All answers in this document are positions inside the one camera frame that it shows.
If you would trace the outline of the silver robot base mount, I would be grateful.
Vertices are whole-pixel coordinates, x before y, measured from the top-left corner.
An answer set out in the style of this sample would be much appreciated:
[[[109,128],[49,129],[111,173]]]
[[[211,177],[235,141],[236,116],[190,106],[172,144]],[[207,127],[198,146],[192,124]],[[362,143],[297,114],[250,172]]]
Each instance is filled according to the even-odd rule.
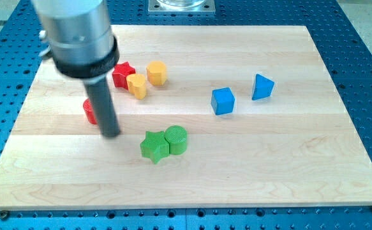
[[[149,15],[215,14],[215,0],[148,0]]]

